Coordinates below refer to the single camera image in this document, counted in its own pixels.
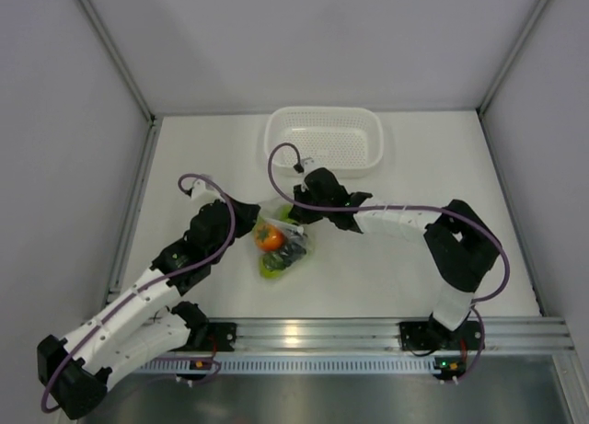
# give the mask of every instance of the gray wall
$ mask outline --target gray wall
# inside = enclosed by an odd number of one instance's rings
[[[473,109],[535,0],[94,0],[156,112]]]
[[[589,0],[554,0],[488,112],[552,314],[589,372]]]
[[[146,124],[73,0],[0,0],[0,395],[39,408],[38,342],[97,312]]]

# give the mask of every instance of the perforated basket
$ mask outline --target perforated basket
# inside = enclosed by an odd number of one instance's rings
[[[338,178],[360,178],[383,157],[383,127],[367,109],[341,107],[287,107],[268,119],[264,150],[269,157],[282,142],[296,145],[301,156],[313,157]],[[275,157],[275,171],[295,176],[293,150],[284,148]]]

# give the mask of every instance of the plastic bag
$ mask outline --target plastic bag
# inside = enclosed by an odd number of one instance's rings
[[[292,205],[282,199],[263,202],[252,234],[258,247],[258,269],[264,279],[274,280],[306,261],[314,251],[307,226],[288,218]]]

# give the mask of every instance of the orange tomato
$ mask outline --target orange tomato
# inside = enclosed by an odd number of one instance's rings
[[[254,240],[258,248],[264,252],[271,252],[284,245],[284,234],[276,226],[261,223],[256,227]]]

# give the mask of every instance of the white table surface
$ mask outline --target white table surface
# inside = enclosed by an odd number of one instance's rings
[[[501,240],[512,265],[507,289],[481,304],[483,315],[539,315],[489,151],[474,111],[380,113],[385,154],[365,178],[342,180],[348,191],[385,201],[444,206],[468,202]],[[145,189],[123,288],[187,229],[195,208],[177,189],[186,172],[212,175],[240,201],[275,196],[266,176],[262,137],[268,115],[164,118]],[[277,177],[283,189],[295,178]],[[339,231],[317,223],[315,256],[279,281],[258,275],[249,235],[225,253],[185,298],[210,317],[426,316],[442,282],[424,246]],[[479,295],[500,283],[497,260]]]

